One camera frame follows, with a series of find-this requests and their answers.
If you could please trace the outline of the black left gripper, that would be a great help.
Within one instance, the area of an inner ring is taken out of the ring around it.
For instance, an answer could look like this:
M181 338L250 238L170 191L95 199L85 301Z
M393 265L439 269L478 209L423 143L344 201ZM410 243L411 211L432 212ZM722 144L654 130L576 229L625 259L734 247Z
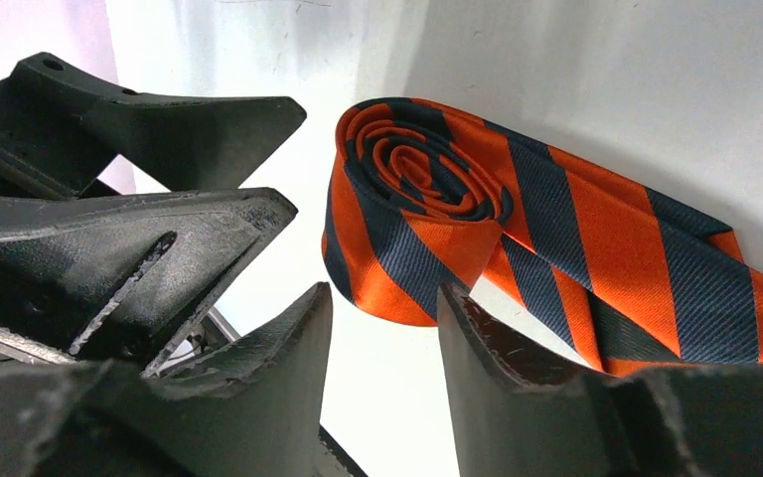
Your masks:
M172 361L235 341L213 307L296 214L271 188L0 197L0 361L120 359L151 377L189 335Z

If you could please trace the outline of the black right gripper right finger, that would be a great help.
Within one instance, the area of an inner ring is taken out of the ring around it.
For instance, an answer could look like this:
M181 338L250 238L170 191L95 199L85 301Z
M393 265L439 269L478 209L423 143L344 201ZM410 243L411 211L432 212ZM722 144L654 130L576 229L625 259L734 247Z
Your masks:
M464 476L763 476L763 367L662 367L614 378L437 295Z

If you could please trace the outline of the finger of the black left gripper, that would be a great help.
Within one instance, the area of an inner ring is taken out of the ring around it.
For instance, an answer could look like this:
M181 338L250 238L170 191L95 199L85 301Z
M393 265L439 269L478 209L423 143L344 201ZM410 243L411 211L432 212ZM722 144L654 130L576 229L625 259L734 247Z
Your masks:
M117 157L171 191L235 189L306 116L288 96L138 92L41 52L0 79L0 196L108 196Z

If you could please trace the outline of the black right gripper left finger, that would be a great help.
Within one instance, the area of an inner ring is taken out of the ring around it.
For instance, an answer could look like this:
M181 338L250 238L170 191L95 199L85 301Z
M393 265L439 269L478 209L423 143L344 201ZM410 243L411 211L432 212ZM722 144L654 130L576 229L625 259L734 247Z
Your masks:
M118 361L0 365L0 476L359 476L320 424L330 286L148 379Z

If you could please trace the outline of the orange navy striped tie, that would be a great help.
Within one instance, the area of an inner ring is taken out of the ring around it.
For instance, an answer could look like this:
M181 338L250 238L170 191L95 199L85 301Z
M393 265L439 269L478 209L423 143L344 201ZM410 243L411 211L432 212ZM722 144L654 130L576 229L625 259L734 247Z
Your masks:
M487 279L594 370L763 365L763 273L728 224L564 150L420 98L339 119L322 254L339 292L431 327Z

